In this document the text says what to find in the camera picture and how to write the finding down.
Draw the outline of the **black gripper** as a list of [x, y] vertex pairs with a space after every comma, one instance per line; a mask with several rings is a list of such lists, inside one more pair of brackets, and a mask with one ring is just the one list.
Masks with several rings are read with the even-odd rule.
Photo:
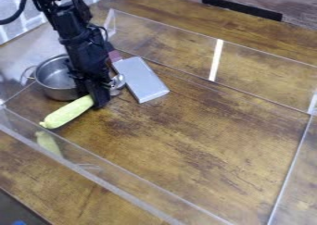
[[101, 108], [109, 101], [108, 51], [105, 42], [108, 34], [104, 28], [89, 26], [75, 37], [58, 37], [70, 60], [69, 73], [75, 80], [77, 95], [89, 93], [93, 107]]

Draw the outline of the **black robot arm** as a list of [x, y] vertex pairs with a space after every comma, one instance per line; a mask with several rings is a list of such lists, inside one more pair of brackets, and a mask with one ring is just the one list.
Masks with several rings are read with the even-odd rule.
[[[83, 0], [32, 0], [36, 9], [58, 34], [69, 58], [68, 70], [79, 94], [92, 97], [93, 106], [103, 107], [109, 101], [111, 77], [108, 75], [108, 34], [105, 29], [91, 23], [92, 13]], [[10, 17], [0, 19], [0, 25], [9, 24], [25, 10], [21, 0]]]

